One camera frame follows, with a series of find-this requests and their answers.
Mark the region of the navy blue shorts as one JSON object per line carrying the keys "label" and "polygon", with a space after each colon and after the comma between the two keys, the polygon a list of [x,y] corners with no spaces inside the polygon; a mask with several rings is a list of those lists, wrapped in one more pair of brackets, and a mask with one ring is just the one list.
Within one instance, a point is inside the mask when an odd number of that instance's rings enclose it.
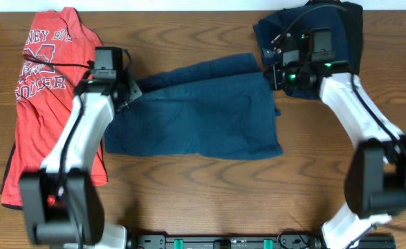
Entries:
{"label": "navy blue shorts", "polygon": [[110,154],[261,160],[283,153],[274,95],[255,56],[222,57],[137,80],[142,96],[104,134]]}

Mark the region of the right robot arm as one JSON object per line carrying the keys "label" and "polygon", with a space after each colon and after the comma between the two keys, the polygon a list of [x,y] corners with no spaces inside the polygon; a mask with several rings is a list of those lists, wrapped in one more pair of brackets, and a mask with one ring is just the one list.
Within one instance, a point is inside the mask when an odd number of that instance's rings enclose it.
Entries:
{"label": "right robot arm", "polygon": [[357,248],[366,234],[406,210],[406,134],[373,103],[348,61],[335,58],[330,29],[304,32],[300,40],[298,46],[284,31],[271,41],[280,56],[269,70],[271,89],[312,90],[355,148],[345,202],[308,246]]}

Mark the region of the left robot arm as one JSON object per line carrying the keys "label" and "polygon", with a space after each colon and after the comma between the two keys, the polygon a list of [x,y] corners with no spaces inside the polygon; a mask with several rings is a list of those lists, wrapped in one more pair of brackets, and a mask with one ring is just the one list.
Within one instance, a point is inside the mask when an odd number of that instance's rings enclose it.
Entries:
{"label": "left robot arm", "polygon": [[95,155],[115,114],[142,95],[129,52],[98,46],[73,90],[64,129],[36,172],[19,179],[30,242],[50,248],[136,248],[123,225],[105,220],[92,182]]}

